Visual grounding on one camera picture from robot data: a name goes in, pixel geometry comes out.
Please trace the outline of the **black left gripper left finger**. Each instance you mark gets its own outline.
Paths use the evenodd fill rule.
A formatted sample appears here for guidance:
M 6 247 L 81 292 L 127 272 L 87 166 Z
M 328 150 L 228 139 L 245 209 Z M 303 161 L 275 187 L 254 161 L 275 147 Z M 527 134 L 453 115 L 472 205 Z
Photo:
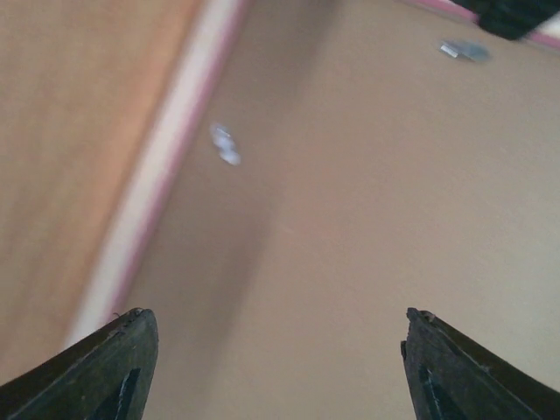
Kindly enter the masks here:
M 153 311 L 135 308 L 1 386 L 2 419 L 140 419 L 158 358 Z

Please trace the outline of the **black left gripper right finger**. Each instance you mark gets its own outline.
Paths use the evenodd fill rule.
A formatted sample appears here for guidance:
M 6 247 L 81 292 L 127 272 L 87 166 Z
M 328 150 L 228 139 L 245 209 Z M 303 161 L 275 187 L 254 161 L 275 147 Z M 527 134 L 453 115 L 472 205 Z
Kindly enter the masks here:
M 401 355 L 417 419 L 558 419 L 559 393 L 429 311 L 410 307 Z

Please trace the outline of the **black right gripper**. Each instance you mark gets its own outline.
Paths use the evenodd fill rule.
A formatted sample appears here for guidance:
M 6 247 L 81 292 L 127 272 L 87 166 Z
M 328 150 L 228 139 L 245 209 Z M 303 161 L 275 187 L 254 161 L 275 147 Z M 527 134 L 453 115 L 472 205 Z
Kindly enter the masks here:
M 507 40 L 520 40 L 559 12 L 559 0 L 458 0 L 475 15 L 483 31 Z

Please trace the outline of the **brown cardboard backing board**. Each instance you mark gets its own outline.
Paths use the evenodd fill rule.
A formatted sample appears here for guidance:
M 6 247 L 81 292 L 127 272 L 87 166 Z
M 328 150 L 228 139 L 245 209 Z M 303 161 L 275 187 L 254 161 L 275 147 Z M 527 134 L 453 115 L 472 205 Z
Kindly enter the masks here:
M 148 419 L 411 419 L 410 307 L 559 385 L 559 56 L 257 1 L 136 274 Z

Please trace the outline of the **pink wooden picture frame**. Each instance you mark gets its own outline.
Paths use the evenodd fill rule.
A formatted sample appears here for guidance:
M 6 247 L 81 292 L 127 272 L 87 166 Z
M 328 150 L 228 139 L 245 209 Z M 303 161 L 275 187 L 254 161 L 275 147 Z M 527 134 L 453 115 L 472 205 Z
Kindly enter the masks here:
M 161 339 L 390 347 L 434 312 L 559 348 L 559 41 L 448 1 L 207 12 L 119 206 L 73 344 L 121 298 Z

